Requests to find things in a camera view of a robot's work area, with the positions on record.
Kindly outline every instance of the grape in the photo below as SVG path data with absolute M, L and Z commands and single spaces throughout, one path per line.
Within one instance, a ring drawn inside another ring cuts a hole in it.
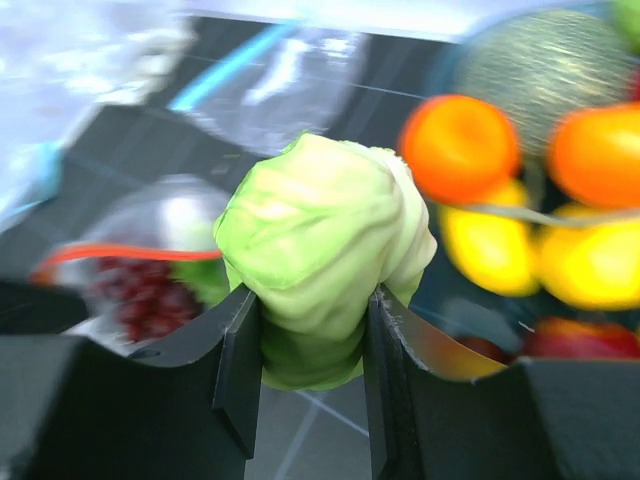
M 169 262 L 104 257 L 97 270 L 91 291 L 119 303 L 116 320 L 131 342 L 164 337 L 202 311 L 186 286 L 171 278 Z

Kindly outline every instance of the cabbage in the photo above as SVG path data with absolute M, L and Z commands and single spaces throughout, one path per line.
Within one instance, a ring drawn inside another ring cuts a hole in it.
M 327 389 L 362 373 L 363 315 L 379 283 L 409 303 L 436 241 L 392 150 L 303 134 L 256 164 L 214 227 L 229 286 L 260 298 L 263 382 Z

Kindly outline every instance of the clear plastic bag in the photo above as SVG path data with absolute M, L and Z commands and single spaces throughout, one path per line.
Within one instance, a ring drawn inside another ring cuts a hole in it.
M 210 260 L 194 265 L 208 270 L 206 293 L 221 301 L 228 282 L 213 225 L 228 201 L 191 175 L 164 177 L 115 202 L 78 243 L 54 251 L 45 264 L 68 261 L 56 263 L 49 280 L 79 289 L 94 315 L 71 333 L 128 353 L 180 328 L 202 312 L 202 292 L 180 281 L 190 260 Z
M 81 99 L 143 102 L 195 40 L 180 0 L 61 0 L 56 8 L 51 39 L 37 52 L 37 76 L 50 103 L 65 101 L 76 113 Z
M 292 30 L 182 113 L 207 132 L 265 157 L 278 155 L 304 131 L 326 131 L 360 80 L 369 37 L 304 24 Z
M 55 146 L 40 143 L 33 98 L 19 76 L 5 74 L 0 73 L 0 234 L 55 195 L 60 167 Z

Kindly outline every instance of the cantaloupe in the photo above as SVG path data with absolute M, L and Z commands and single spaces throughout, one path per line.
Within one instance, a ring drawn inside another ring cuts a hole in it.
M 540 158 L 565 114 L 628 100 L 634 69 L 626 39 L 606 21 L 544 10 L 476 37 L 458 65 L 454 90 L 507 113 L 523 153 Z

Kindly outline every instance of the red apple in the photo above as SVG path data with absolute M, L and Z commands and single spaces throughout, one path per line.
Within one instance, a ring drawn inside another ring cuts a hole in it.
M 456 342 L 464 345 L 469 350 L 473 350 L 480 355 L 484 355 L 491 360 L 500 363 L 507 363 L 509 355 L 507 355 L 500 347 L 481 337 L 460 336 L 456 338 Z
M 522 355 L 551 358 L 640 358 L 638 337 L 617 323 L 566 318 L 541 320 L 523 343 Z

